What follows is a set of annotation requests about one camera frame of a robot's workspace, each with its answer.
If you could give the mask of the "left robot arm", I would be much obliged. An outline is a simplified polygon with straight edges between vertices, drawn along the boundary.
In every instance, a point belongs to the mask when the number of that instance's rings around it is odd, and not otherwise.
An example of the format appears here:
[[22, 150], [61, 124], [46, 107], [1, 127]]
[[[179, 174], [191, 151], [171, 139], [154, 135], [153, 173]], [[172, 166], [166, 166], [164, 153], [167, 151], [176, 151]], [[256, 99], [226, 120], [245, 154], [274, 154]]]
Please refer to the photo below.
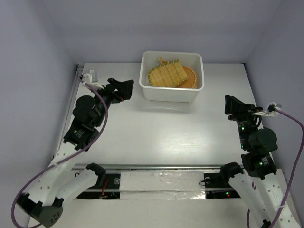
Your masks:
[[21, 189], [18, 193], [11, 208], [12, 217], [18, 205], [39, 226], [50, 228], [58, 222], [68, 202], [90, 187], [104, 185], [106, 170], [96, 163], [86, 165], [71, 181], [67, 179], [104, 131], [110, 105], [131, 99], [133, 80], [120, 82], [109, 78], [107, 81], [106, 85], [100, 85], [80, 79], [94, 96], [83, 95], [76, 100], [72, 111], [74, 119], [56, 155], [45, 170], [32, 178], [37, 183], [30, 190]]

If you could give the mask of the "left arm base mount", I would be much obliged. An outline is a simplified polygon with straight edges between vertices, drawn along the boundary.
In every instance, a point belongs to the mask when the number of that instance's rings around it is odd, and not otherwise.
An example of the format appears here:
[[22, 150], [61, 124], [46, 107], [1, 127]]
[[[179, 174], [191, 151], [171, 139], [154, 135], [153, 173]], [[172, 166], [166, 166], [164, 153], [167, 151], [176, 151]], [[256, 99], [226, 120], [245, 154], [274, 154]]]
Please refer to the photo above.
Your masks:
[[86, 189], [77, 196], [79, 200], [119, 200], [120, 199], [120, 172], [111, 171], [98, 176], [94, 186]]

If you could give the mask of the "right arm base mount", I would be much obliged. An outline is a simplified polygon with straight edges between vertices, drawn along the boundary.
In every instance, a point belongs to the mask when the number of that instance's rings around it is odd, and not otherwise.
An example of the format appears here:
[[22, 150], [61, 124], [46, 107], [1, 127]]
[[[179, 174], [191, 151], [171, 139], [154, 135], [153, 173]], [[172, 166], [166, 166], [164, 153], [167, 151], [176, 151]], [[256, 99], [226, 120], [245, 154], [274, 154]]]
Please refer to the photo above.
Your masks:
[[239, 194], [229, 185], [229, 180], [244, 171], [236, 162], [220, 167], [219, 172], [204, 173], [199, 185], [206, 190], [206, 199], [238, 199]]

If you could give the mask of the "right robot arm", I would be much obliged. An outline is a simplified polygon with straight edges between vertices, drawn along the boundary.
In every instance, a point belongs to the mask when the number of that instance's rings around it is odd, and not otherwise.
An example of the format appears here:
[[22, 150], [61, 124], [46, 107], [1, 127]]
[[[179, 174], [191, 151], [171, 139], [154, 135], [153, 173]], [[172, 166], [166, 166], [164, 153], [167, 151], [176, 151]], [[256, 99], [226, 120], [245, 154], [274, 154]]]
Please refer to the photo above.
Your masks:
[[297, 154], [286, 191], [282, 192], [277, 177], [277, 167], [270, 155], [278, 149], [275, 132], [260, 127], [262, 117], [277, 117], [282, 114], [303, 124], [281, 110], [281, 105], [271, 102], [267, 110], [253, 104], [245, 104], [234, 96], [225, 96], [225, 115], [237, 123], [242, 165], [231, 162], [221, 166], [218, 175], [223, 186], [231, 186], [241, 197], [260, 228], [299, 228], [287, 198], [294, 178], [296, 165], [304, 146]]

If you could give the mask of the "orange fish-shaped woven plate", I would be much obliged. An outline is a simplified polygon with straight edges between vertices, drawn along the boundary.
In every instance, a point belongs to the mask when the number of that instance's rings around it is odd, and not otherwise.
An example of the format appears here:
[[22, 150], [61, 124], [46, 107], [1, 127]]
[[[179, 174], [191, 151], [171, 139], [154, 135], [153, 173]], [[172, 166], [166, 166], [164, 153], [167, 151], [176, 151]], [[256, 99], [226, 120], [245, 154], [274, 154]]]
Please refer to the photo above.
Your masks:
[[166, 60], [163, 60], [161, 57], [158, 58], [158, 61], [160, 62], [160, 64], [165, 64], [167, 63]]

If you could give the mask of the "round orange woven plate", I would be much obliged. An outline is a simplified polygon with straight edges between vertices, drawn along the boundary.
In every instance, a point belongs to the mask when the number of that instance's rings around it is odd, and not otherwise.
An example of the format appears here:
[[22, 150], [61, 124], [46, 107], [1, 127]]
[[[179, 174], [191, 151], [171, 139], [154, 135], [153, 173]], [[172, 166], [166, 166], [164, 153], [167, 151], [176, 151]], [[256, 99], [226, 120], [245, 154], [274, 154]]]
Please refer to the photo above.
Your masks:
[[188, 67], [183, 67], [184, 71], [186, 72], [187, 74], [187, 79], [180, 83], [179, 85], [176, 86], [176, 88], [188, 88], [188, 89], [196, 89], [197, 86], [197, 76], [196, 76], [196, 73], [191, 69], [191, 68], [188, 68]]

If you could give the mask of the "yellow fan-shaped bamboo plate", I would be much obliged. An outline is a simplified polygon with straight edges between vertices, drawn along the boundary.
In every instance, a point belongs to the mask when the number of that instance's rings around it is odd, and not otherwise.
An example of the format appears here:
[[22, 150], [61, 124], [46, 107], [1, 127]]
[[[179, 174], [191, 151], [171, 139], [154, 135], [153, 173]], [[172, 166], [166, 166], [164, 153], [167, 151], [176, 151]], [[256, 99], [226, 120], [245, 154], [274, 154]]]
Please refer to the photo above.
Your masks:
[[181, 61], [174, 59], [165, 64], [159, 64], [148, 72], [148, 81], [154, 87], [174, 88], [187, 79]]

